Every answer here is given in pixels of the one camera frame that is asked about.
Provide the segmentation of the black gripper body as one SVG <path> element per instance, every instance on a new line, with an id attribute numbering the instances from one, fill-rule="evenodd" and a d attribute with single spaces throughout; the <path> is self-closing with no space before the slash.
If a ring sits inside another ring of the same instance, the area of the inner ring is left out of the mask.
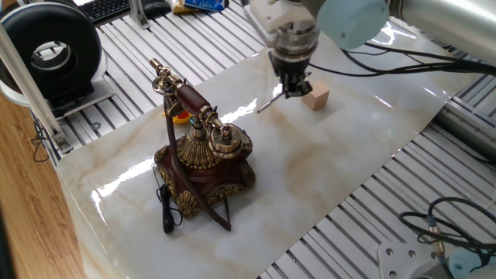
<path id="1" fill-rule="evenodd" d="M 274 73 L 279 77 L 284 88 L 296 88 L 305 82 L 305 71 L 310 59 L 290 62 L 278 57 L 275 52 L 269 52 L 269 59 Z"/>

